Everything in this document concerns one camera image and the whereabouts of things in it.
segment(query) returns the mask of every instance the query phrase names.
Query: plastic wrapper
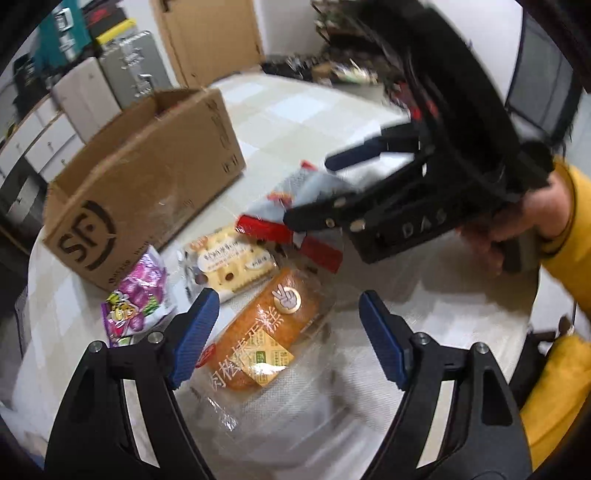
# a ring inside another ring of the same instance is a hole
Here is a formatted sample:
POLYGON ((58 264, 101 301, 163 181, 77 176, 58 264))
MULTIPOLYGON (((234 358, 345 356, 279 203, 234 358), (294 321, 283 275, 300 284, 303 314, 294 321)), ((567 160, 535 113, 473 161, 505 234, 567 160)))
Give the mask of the plastic wrapper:
POLYGON ((236 230, 253 238, 293 244, 314 263, 336 273, 343 261, 340 229, 295 233, 283 224, 283 215, 289 208, 352 191, 353 186, 346 180, 318 171, 314 165, 302 162, 298 171, 284 179, 240 216, 236 230))
POLYGON ((277 272, 263 242, 237 232, 233 224, 185 245, 179 260, 190 301, 208 287, 224 302, 277 272))
POLYGON ((359 67, 353 60, 351 65, 337 63, 333 66, 333 73, 345 83, 356 83, 358 85, 377 85, 378 74, 367 68, 359 67))
POLYGON ((110 347, 129 345, 174 310, 166 267, 151 245, 118 288, 101 304, 110 347))
POLYGON ((200 389, 224 425, 305 359, 332 304, 313 274, 286 266, 203 351, 196 365, 200 389))

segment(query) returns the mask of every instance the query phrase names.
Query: packaged biscuit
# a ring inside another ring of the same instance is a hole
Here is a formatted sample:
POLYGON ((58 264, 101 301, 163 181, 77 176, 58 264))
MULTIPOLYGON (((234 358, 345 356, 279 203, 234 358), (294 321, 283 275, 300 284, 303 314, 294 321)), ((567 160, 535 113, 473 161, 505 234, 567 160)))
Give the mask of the packaged biscuit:
POLYGON ((316 277, 283 268, 202 354, 209 385, 221 389, 266 387, 288 368, 303 335, 330 308, 316 277))
POLYGON ((179 260, 190 301, 206 287, 217 291, 220 302, 227 301, 277 271, 271 253, 256 239, 237 232, 234 225, 187 244, 179 260))

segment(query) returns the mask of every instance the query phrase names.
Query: blue gripper pad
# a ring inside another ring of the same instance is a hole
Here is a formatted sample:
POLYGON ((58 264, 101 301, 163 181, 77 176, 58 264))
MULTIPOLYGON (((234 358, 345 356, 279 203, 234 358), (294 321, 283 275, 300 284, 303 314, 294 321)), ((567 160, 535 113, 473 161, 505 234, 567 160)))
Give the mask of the blue gripper pad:
POLYGON ((186 323, 184 332, 176 340, 174 348, 174 367, 168 380, 176 389, 182 382, 188 380, 195 370, 195 364, 203 350, 205 342, 212 332, 220 312, 220 297, 215 290, 205 288, 187 313, 177 315, 166 329, 174 328, 186 323))
POLYGON ((388 311, 373 290, 361 294, 359 318, 386 378, 400 390, 406 390, 413 369, 412 330, 402 317, 388 311))

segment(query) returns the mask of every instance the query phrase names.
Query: hand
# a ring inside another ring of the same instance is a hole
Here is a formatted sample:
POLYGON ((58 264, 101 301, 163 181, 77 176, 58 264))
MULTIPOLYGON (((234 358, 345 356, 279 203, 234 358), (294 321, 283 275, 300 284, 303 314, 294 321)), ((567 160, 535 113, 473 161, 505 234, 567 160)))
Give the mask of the hand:
POLYGON ((528 192, 515 205, 498 212, 488 225, 470 223, 458 229, 474 253, 495 274, 503 268, 504 256, 493 242, 514 238, 530 228, 546 240, 558 237, 566 228, 573 205, 570 192, 556 172, 548 178, 550 186, 528 192))

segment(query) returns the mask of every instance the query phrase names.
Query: white drawer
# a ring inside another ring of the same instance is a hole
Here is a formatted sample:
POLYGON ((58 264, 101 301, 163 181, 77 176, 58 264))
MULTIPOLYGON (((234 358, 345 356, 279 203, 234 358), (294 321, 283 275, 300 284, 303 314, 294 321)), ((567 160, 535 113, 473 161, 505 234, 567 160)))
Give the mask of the white drawer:
POLYGON ((41 177, 49 183, 51 182, 62 169, 68 165, 70 160, 84 147, 84 142, 75 135, 56 153, 53 158, 41 170, 41 177))
POLYGON ((43 126, 34 114, 19 125, 18 130, 8 139, 0 153, 0 170, 4 175, 8 175, 17 160, 42 131, 43 126))
POLYGON ((29 117, 18 126, 15 134, 10 138, 10 142, 14 142, 14 147, 17 149, 18 158, 27 151, 27 148, 33 143, 38 135, 43 131, 43 125, 39 118, 31 114, 29 117))
POLYGON ((20 155, 17 153, 14 143, 9 140, 0 152, 0 171, 4 177, 8 177, 19 158, 20 155))
POLYGON ((41 124, 46 127, 59 114, 56 103, 49 97, 35 110, 41 124))
POLYGON ((21 191, 18 192, 17 198, 8 209, 6 217, 13 225, 19 225, 27 217, 35 199, 39 194, 38 180, 33 177, 27 177, 23 184, 21 191))
POLYGON ((68 118, 65 115, 60 115, 55 122, 47 127, 39 140, 31 146, 26 154, 27 161, 35 171, 41 171, 53 155, 74 135, 76 132, 74 132, 68 118))

